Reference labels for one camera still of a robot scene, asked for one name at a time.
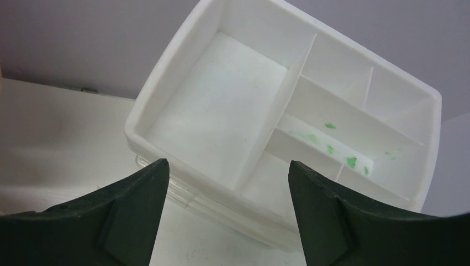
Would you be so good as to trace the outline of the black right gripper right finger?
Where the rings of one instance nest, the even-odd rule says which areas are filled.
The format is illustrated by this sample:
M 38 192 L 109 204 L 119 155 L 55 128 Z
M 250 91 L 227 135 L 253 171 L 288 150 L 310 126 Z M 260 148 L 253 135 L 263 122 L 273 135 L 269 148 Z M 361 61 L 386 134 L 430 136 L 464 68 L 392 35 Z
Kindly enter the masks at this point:
M 469 214 L 407 211 L 292 161 L 288 183 L 307 265 L 468 265 Z

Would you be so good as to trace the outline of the white drawer organizer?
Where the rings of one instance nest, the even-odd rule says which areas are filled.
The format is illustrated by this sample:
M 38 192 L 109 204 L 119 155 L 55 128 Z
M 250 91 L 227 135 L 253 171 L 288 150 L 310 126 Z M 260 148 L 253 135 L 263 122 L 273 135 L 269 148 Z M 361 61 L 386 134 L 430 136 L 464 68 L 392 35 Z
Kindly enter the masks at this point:
M 286 1 L 200 1 L 124 130 L 139 165 L 168 160 L 183 208 L 292 252 L 291 161 L 420 212 L 441 111 L 436 89 Z

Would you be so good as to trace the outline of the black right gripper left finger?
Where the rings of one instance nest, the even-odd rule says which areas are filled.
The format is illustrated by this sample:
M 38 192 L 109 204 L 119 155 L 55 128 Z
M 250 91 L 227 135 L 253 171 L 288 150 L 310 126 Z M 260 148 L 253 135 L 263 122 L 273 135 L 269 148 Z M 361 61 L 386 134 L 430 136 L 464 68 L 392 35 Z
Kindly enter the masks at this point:
M 42 212 L 1 217 L 2 265 L 149 265 L 170 166 L 129 177 Z

